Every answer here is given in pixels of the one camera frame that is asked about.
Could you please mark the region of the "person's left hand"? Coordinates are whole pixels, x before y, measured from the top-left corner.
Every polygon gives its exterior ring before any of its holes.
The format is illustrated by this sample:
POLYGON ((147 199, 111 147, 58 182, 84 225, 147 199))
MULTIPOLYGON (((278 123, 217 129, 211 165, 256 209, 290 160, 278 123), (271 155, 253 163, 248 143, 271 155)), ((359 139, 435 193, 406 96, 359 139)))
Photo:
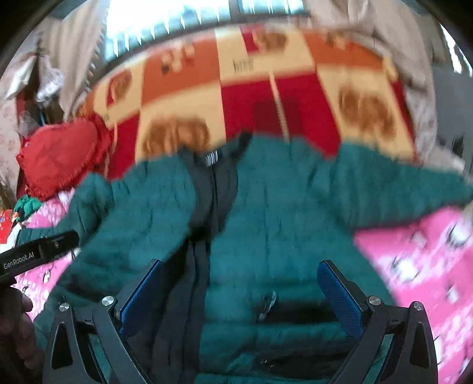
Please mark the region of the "person's left hand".
POLYGON ((26 369, 38 374, 43 369, 43 351, 28 313, 33 303, 20 290, 7 287, 1 292, 1 336, 13 341, 14 352, 26 369))

